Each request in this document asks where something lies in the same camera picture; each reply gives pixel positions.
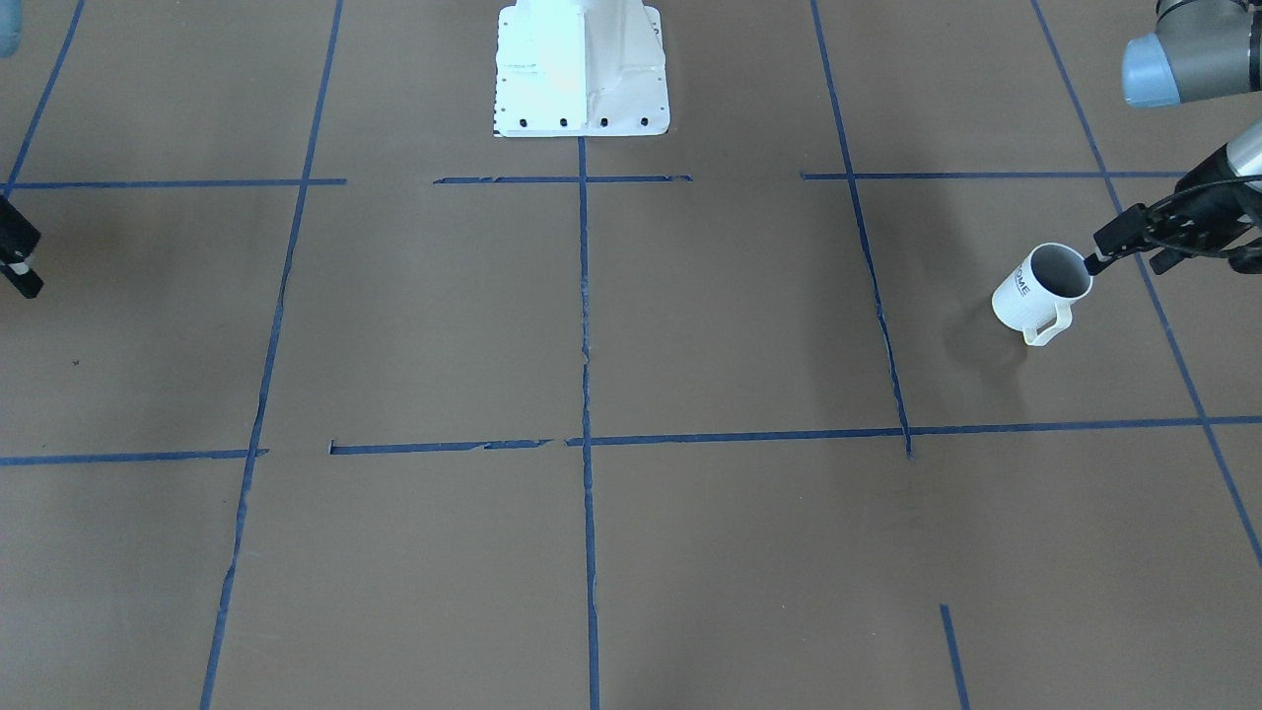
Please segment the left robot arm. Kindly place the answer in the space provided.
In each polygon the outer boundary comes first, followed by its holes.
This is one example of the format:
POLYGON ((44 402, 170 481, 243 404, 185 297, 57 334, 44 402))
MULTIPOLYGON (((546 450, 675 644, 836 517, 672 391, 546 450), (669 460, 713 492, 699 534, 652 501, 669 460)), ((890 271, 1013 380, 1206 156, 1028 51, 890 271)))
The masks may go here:
MULTIPOLYGON (((1257 1, 1159 1, 1148 35, 1124 49, 1121 78, 1129 107, 1179 107, 1258 93, 1257 1)), ((1261 270, 1261 125, 1253 122, 1181 177, 1153 206, 1131 206, 1092 235, 1092 277, 1113 262, 1152 252, 1153 274, 1186 259, 1222 259, 1230 270, 1261 270)))

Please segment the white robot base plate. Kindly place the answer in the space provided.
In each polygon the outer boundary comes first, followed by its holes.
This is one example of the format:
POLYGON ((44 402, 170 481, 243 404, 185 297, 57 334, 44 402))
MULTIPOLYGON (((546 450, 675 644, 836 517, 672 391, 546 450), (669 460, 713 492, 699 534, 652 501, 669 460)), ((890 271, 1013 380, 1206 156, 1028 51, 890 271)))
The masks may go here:
POLYGON ((659 136, 671 121, 663 15, 644 1, 500 10, 495 136, 659 136))

